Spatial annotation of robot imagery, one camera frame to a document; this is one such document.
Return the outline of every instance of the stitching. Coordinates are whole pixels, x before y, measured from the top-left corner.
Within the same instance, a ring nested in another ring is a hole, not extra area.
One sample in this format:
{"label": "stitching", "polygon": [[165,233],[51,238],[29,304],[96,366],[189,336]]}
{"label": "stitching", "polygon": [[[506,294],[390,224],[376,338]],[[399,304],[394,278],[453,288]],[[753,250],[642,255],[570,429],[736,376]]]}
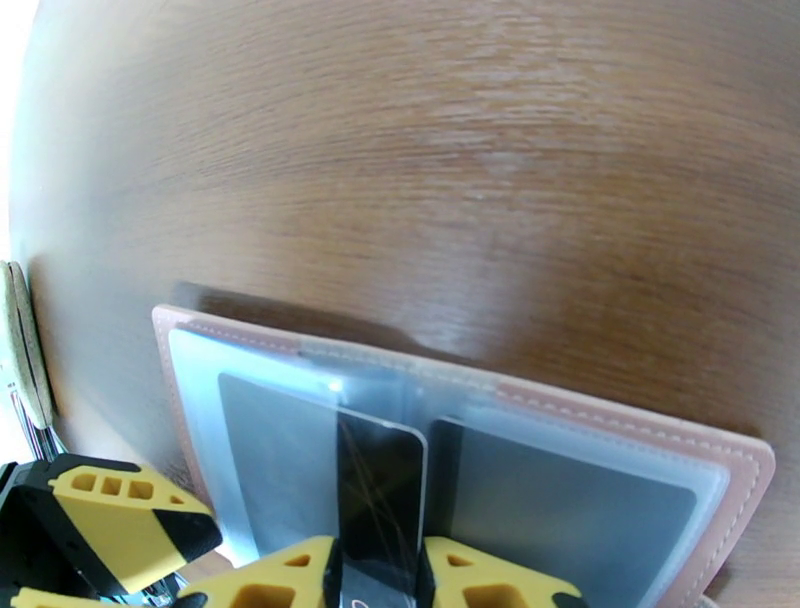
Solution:
{"label": "stitching", "polygon": [[[291,354],[297,354],[297,352],[294,349],[289,348],[286,345],[280,344],[280,343],[277,343],[277,342],[272,342],[272,341],[269,341],[269,340],[248,338],[248,337],[242,336],[242,335],[234,333],[234,332],[221,331],[221,330],[215,329],[213,327],[210,327],[208,325],[205,325],[203,323],[189,322],[187,325],[189,327],[192,327],[192,328],[196,328],[196,329],[201,329],[201,330],[207,331],[207,332],[209,332],[211,334],[220,336],[222,338],[232,338],[232,339],[238,340],[240,342],[245,342],[247,344],[252,344],[253,346],[267,347],[267,348],[271,348],[271,349],[280,350],[280,351],[283,351],[283,352],[288,352],[288,353],[291,353]],[[160,320],[159,320],[159,333],[161,333],[162,342],[163,342],[163,330],[161,328]],[[753,482],[751,483],[750,488],[748,489],[747,494],[744,497],[744,501],[742,502],[742,505],[739,507],[739,510],[737,511],[736,515],[734,516],[733,520],[731,521],[730,525],[728,526],[728,529],[726,530],[725,535],[722,538],[722,541],[719,543],[719,545],[716,547],[716,549],[712,553],[711,558],[708,560],[708,562],[706,563],[706,565],[703,568],[703,570],[697,576],[697,578],[695,579],[695,581],[692,584],[691,588],[683,596],[683,600],[681,601],[681,603],[679,605],[679,608],[683,608],[686,605],[687,601],[689,600],[689,597],[692,595],[692,593],[695,591],[695,589],[697,589],[697,586],[700,584],[700,581],[706,575],[708,570],[713,565],[714,561],[717,559],[719,554],[722,552],[722,549],[727,544],[728,539],[730,539],[731,534],[733,534],[733,530],[736,527],[736,524],[739,522],[739,519],[742,517],[742,515],[745,512],[745,509],[747,507],[747,503],[752,498],[753,492],[755,491],[755,488],[758,486],[758,481],[759,481],[760,476],[761,476],[761,463],[756,458],[754,458],[752,454],[745,453],[742,450],[731,449],[730,446],[711,444],[711,443],[709,443],[707,441],[697,441],[697,440],[692,439],[690,437],[683,437],[683,436],[677,435],[677,434],[668,434],[668,433],[665,433],[664,431],[656,431],[656,430],[654,430],[654,429],[652,429],[650,427],[647,427],[647,426],[638,426],[638,425],[635,425],[635,424],[632,424],[632,423],[629,423],[629,422],[621,422],[621,421],[616,420],[614,418],[604,417],[604,416],[600,416],[598,414],[588,414],[586,412],[576,412],[575,410],[571,410],[570,408],[559,407],[559,406],[556,406],[556,405],[554,405],[552,403],[543,402],[543,401],[540,401],[540,400],[535,399],[535,398],[525,399],[523,397],[520,397],[519,395],[512,395],[512,394],[507,393],[505,391],[496,389],[496,387],[493,384],[490,384],[490,383],[470,382],[470,381],[465,380],[463,378],[459,378],[456,375],[437,374],[437,373],[433,373],[433,372],[430,372],[430,371],[427,371],[427,370],[420,370],[420,369],[418,369],[418,368],[416,368],[414,366],[411,366],[411,365],[402,365],[402,364],[391,362],[389,360],[381,360],[379,357],[376,357],[376,356],[354,355],[352,353],[344,353],[344,352],[340,352],[340,351],[336,351],[336,350],[329,350],[329,349],[324,349],[324,348],[319,348],[319,347],[314,347],[314,346],[306,347],[306,345],[303,344],[302,340],[300,341],[300,349],[299,349],[299,351],[300,352],[305,352],[305,353],[311,354],[311,355],[323,355],[323,356],[328,356],[328,357],[332,357],[332,358],[336,358],[336,359],[345,359],[345,360],[348,360],[348,361],[354,361],[354,362],[359,362],[359,363],[370,363],[370,364],[373,364],[373,365],[377,364],[377,365],[379,365],[381,367],[384,367],[384,368],[387,368],[387,369],[393,369],[393,370],[396,370],[396,371],[402,371],[402,372],[410,374],[412,376],[417,376],[417,377],[421,377],[421,378],[429,378],[429,379],[433,379],[433,380],[441,380],[441,381],[444,381],[444,382],[449,382],[451,384],[459,384],[461,386],[467,386],[467,387],[470,387],[470,388],[473,388],[473,389],[477,389],[477,390],[483,391],[485,393],[489,393],[489,394],[495,393],[500,397],[505,397],[507,399],[511,399],[513,401],[517,401],[517,402],[523,403],[525,405],[531,405],[531,406],[533,406],[533,407],[535,407],[537,409],[540,409],[540,410],[558,412],[558,413],[561,413],[561,414],[563,414],[565,416],[569,416],[569,417],[572,417],[572,418],[580,418],[580,419],[592,420],[594,422],[599,422],[599,423],[607,425],[607,426],[618,427],[618,428],[622,428],[622,429],[626,429],[626,430],[632,430],[632,431],[636,431],[638,433],[642,433],[642,434],[645,434],[645,435],[658,437],[659,439],[669,439],[670,441],[677,441],[677,442],[680,442],[680,443],[685,443],[687,445],[693,445],[693,446],[696,446],[696,447],[699,447],[699,448],[702,448],[702,449],[705,449],[705,450],[710,450],[710,451],[714,451],[714,452],[720,452],[722,454],[730,454],[730,455],[742,458],[742,459],[744,459],[746,461],[753,462],[755,464],[755,475],[753,477]],[[173,398],[174,398],[175,397],[174,388],[173,387],[170,387],[170,388],[172,389]]]}

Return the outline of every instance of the brown wooden table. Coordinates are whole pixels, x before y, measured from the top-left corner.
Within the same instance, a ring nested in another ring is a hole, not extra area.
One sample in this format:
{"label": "brown wooden table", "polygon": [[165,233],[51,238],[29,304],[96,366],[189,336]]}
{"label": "brown wooden table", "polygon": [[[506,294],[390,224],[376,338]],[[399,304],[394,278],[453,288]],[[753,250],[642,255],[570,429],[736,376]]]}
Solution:
{"label": "brown wooden table", "polygon": [[186,481],[159,302],[761,436],[800,597],[800,3],[42,0],[14,256],[76,450]]}

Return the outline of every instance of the pink leather wallet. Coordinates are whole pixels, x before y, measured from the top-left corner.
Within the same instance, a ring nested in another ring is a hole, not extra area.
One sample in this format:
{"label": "pink leather wallet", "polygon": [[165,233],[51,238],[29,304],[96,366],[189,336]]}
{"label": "pink leather wallet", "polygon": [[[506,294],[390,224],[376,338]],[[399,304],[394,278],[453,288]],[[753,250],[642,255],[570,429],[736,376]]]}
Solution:
{"label": "pink leather wallet", "polygon": [[171,306],[153,321],[195,489],[215,508],[214,459],[194,449],[207,440],[193,420],[224,403],[213,379],[209,402],[185,388],[200,365],[204,381],[236,375],[222,354],[209,363],[236,348],[253,369],[325,378],[291,389],[255,378],[264,390],[309,401],[330,390],[339,406],[418,429],[426,528],[570,580],[593,607],[694,606],[775,470],[761,440],[528,380]]}

